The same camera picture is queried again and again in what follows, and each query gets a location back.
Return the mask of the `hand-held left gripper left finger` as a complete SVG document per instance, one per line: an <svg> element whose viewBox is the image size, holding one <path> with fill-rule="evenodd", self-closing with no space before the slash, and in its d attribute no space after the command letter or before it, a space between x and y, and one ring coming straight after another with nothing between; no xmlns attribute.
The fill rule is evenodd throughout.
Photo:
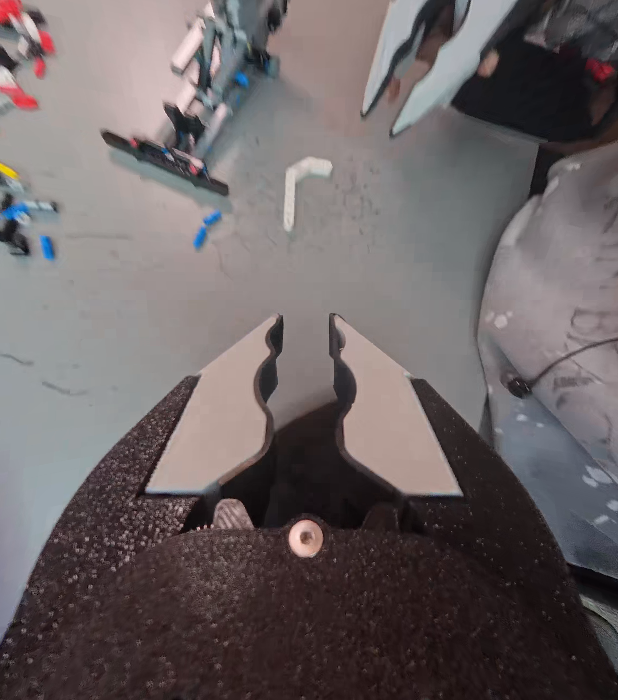
<svg viewBox="0 0 618 700"><path fill-rule="evenodd" d="M268 452L284 319L273 314L195 377L187 404L145 486L148 496L219 491Z"/></svg>

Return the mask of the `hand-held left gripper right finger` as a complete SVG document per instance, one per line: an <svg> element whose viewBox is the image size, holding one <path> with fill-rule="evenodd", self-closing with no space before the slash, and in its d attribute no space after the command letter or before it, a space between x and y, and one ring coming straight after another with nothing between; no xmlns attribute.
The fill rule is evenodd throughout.
<svg viewBox="0 0 618 700"><path fill-rule="evenodd" d="M344 458L397 496L462 498L411 373L339 314L329 317L329 354Z"/></svg>

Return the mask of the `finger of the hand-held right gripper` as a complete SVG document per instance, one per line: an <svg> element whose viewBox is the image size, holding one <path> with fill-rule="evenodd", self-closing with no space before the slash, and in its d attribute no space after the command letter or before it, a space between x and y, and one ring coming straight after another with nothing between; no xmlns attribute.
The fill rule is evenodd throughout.
<svg viewBox="0 0 618 700"><path fill-rule="evenodd" d="M364 89L361 117L366 118L394 81L416 61L421 46L445 17L452 27L453 1L390 1Z"/></svg>
<svg viewBox="0 0 618 700"><path fill-rule="evenodd" d="M392 127L394 138L436 108L446 107L477 71L516 1L471 1L459 29L438 50L427 75L417 82Z"/></svg>

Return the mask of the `toy brick truck model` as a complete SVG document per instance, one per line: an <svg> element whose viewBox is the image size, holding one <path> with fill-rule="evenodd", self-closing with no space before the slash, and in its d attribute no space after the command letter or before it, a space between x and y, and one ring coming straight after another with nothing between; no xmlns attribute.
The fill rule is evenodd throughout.
<svg viewBox="0 0 618 700"><path fill-rule="evenodd" d="M269 36L281 27L288 1L209 1L171 58L184 86L164 102L170 127L162 141L101 130L104 143L192 186L227 197L228 184L210 175L206 158L250 86L250 74L276 77L279 57Z"/></svg>

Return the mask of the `white bent brick beam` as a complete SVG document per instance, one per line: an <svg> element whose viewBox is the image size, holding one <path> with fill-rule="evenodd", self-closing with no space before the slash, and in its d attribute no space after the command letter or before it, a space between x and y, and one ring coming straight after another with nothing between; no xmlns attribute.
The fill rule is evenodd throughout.
<svg viewBox="0 0 618 700"><path fill-rule="evenodd" d="M333 164L330 160L314 156L305 157L286 169L285 200L282 219L285 232L290 233L294 229L296 186L308 177L327 179L331 176L332 170Z"/></svg>

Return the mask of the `person's right forearm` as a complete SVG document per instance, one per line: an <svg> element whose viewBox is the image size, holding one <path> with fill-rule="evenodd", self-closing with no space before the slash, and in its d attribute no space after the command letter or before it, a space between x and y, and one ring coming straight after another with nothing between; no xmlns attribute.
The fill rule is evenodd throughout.
<svg viewBox="0 0 618 700"><path fill-rule="evenodd" d="M618 1L546 1L524 39L541 48L568 48L618 69Z"/></svg>

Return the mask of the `grey desk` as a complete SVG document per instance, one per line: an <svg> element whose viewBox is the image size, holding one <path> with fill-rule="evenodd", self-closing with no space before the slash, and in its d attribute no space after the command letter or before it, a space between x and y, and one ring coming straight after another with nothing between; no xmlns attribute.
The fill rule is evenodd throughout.
<svg viewBox="0 0 618 700"><path fill-rule="evenodd" d="M0 160L60 216L0 245L0 640L61 511L183 377L272 314L285 320L278 426L333 398L335 312L473 426L474 335L493 246L537 147L450 110L390 139L394 105L359 110L385 1L291 1L260 81L220 136L218 198L112 154L101 129L159 135L170 60L200 1L29 1L56 45L40 109L0 119ZM330 160L296 186L286 169ZM215 210L201 250L193 239Z"/></svg>

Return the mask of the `black wrist rest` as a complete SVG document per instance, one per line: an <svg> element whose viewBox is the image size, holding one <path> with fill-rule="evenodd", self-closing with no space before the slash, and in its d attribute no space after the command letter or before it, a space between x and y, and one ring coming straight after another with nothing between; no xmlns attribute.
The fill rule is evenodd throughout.
<svg viewBox="0 0 618 700"><path fill-rule="evenodd" d="M497 52L493 73L474 75L456 93L457 112L552 143L591 139L618 119L618 65L572 47L542 48L520 31Z"/></svg>

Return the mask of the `person's grey printed sweatshirt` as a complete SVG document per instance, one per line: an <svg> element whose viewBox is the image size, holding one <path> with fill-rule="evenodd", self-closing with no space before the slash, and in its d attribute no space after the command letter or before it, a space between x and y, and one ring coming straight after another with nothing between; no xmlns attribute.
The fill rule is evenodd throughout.
<svg viewBox="0 0 618 700"><path fill-rule="evenodd" d="M618 581L618 345L557 366L525 398L501 382L618 336L618 141L554 163L544 184L501 236L482 296L494 443L567 562Z"/></svg>

